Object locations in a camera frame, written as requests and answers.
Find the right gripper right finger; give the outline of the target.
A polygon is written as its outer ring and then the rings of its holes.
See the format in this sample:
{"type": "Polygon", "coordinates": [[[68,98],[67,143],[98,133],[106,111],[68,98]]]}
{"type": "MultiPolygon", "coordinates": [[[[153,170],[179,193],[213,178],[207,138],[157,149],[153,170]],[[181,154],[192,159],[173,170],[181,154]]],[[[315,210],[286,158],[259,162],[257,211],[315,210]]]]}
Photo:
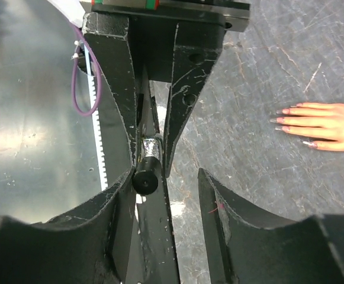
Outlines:
{"type": "Polygon", "coordinates": [[[212,283],[344,283],[344,215],[293,221],[198,172],[212,283]]]}

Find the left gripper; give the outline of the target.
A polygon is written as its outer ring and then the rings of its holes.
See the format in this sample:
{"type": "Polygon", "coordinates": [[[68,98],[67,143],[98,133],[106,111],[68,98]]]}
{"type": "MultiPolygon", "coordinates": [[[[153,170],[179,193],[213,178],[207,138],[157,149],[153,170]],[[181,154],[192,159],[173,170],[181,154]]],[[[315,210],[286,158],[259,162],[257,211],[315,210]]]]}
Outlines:
{"type": "Polygon", "coordinates": [[[241,33],[247,28],[250,4],[237,1],[92,1],[91,10],[198,22],[179,23],[176,27],[163,132],[163,162],[168,177],[177,142],[222,52],[225,30],[241,33]]]}

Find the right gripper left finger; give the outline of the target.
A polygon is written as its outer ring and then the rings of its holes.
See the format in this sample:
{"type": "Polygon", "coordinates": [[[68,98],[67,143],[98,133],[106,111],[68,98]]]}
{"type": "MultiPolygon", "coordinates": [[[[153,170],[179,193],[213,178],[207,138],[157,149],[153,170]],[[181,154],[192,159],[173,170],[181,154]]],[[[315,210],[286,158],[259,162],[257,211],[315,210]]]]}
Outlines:
{"type": "Polygon", "coordinates": [[[123,283],[136,194],[134,169],[45,223],[0,216],[0,283],[123,283]]]}

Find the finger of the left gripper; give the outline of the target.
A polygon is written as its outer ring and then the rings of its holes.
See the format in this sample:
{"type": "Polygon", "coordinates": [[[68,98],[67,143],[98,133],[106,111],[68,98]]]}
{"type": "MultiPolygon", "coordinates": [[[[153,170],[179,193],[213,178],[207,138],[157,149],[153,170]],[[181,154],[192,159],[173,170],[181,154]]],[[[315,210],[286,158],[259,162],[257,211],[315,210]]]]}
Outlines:
{"type": "Polygon", "coordinates": [[[137,94],[129,18],[88,13],[82,31],[104,77],[98,111],[106,173],[120,175],[134,165],[137,154],[137,94]]]}

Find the black nail polish cap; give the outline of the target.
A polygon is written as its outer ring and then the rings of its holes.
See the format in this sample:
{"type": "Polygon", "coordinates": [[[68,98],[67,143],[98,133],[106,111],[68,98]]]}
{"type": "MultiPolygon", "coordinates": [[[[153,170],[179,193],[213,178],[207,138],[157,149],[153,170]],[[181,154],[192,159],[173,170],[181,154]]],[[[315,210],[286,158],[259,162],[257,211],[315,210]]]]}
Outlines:
{"type": "Polygon", "coordinates": [[[140,195],[150,195],[158,188],[160,177],[160,161],[153,156],[144,157],[132,177],[133,188],[140,195]]]}

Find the nail polish bottle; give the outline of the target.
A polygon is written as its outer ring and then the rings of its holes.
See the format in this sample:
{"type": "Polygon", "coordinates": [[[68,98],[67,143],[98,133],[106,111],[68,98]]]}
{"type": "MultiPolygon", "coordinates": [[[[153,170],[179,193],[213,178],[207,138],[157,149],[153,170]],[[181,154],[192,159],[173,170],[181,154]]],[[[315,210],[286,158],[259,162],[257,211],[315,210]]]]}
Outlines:
{"type": "Polygon", "coordinates": [[[140,150],[141,160],[145,157],[154,157],[157,158],[158,161],[162,162],[162,156],[162,137],[160,136],[160,134],[145,137],[142,139],[140,150]]]}

